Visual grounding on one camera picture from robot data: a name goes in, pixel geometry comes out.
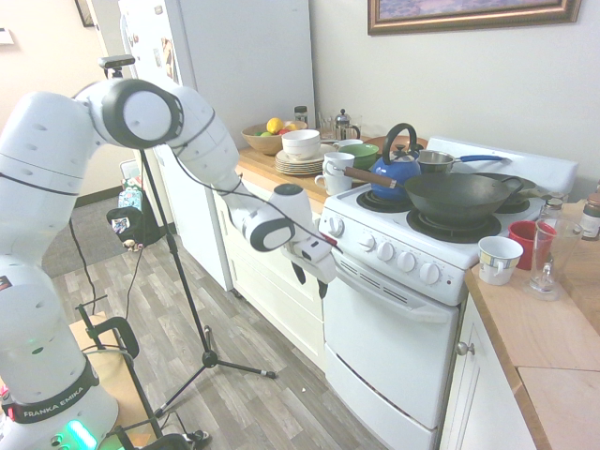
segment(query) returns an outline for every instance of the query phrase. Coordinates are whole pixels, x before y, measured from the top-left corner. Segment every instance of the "stack of plates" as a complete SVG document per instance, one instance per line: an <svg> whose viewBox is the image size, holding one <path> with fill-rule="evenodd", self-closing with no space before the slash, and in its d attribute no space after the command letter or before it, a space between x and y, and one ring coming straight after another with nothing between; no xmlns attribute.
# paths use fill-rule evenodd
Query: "stack of plates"
<svg viewBox="0 0 600 450"><path fill-rule="evenodd" d="M323 159L325 153L335 152L336 148L332 145L321 144L321 149L317 155L310 159L291 159L287 153L281 150L275 156L275 169L280 173L287 175L314 175L323 171Z"/></svg>

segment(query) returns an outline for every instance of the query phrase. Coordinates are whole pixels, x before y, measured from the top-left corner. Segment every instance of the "picture frame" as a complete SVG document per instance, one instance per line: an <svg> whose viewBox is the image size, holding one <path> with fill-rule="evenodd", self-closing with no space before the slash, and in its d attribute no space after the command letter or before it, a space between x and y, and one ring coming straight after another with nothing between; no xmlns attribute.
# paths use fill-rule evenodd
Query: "picture frame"
<svg viewBox="0 0 600 450"><path fill-rule="evenodd" d="M367 1L371 36L573 23L581 5L581 0Z"/></svg>
<svg viewBox="0 0 600 450"><path fill-rule="evenodd" d="M79 17L82 19L82 24L85 27L92 27L94 25L94 19L90 12L90 7L87 5L85 0L75 0L75 6L79 12Z"/></svg>

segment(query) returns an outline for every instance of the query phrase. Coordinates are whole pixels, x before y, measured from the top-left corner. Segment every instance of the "white mug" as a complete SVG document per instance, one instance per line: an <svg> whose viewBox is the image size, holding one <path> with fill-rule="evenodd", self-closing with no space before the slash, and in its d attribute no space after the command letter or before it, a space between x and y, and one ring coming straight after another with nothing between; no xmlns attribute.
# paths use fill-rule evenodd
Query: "white mug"
<svg viewBox="0 0 600 450"><path fill-rule="evenodd" d="M348 153L325 153L322 163L323 175L315 177L315 185L325 188L329 195L337 195L353 186L350 176L344 175L346 167L352 167L354 155Z"/></svg>
<svg viewBox="0 0 600 450"><path fill-rule="evenodd" d="M488 236L479 241L479 277L487 284L501 286L510 281L523 247L517 241Z"/></svg>
<svg viewBox="0 0 600 450"><path fill-rule="evenodd" d="M360 139L344 139L343 141L334 142L332 145L339 150L341 147L346 145L354 145L355 143L363 143Z"/></svg>

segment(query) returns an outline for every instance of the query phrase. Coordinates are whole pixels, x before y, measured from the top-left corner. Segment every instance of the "french press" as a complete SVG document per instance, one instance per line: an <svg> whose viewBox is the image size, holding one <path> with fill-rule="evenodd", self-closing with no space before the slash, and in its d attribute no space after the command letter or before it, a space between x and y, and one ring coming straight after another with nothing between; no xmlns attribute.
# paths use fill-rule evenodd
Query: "french press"
<svg viewBox="0 0 600 450"><path fill-rule="evenodd" d="M352 129L356 131L356 139L360 139L360 128L356 125L351 125L351 117L346 114L346 110L342 109L339 111L340 114L336 116L336 139L343 141L345 139L352 139Z"/></svg>

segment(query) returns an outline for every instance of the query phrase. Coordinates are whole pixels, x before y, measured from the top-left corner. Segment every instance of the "white refrigerator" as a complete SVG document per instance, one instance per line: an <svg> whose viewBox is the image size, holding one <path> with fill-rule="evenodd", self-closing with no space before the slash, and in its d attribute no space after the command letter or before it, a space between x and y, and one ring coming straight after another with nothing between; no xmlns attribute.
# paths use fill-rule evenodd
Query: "white refrigerator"
<svg viewBox="0 0 600 450"><path fill-rule="evenodd" d="M119 0L134 77L196 89L238 149L242 129L307 106L314 126L308 0ZM213 193L194 183L169 147L155 149L183 246L225 289L233 287Z"/></svg>

